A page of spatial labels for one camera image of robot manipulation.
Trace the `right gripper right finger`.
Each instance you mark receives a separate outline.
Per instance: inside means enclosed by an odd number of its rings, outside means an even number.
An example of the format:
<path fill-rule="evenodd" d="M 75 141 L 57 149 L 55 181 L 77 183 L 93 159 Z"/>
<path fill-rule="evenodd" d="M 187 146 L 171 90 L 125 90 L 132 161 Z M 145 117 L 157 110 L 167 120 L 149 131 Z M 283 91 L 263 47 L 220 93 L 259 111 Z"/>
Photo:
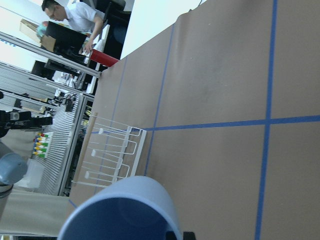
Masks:
<path fill-rule="evenodd" d="M 183 240 L 196 240 L 196 235 L 193 231 L 184 231 Z"/>

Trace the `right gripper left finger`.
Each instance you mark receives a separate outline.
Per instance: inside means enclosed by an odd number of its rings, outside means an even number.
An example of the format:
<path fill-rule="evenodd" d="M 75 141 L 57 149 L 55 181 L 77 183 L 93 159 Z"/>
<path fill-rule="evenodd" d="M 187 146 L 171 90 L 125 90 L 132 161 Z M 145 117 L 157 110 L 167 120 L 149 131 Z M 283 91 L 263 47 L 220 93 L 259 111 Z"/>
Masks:
<path fill-rule="evenodd" d="M 165 240 L 177 240 L 177 237 L 173 231 L 167 231 L 165 234 Z"/>

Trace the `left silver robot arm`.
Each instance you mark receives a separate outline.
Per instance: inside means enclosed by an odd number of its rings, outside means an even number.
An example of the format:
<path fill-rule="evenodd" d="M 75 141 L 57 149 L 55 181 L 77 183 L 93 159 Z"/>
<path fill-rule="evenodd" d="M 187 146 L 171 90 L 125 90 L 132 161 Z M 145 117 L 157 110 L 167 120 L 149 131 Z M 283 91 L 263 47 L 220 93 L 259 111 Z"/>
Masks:
<path fill-rule="evenodd" d="M 26 161 L 0 142 L 0 200 L 4 201 L 12 191 L 13 185 L 27 173 Z"/>

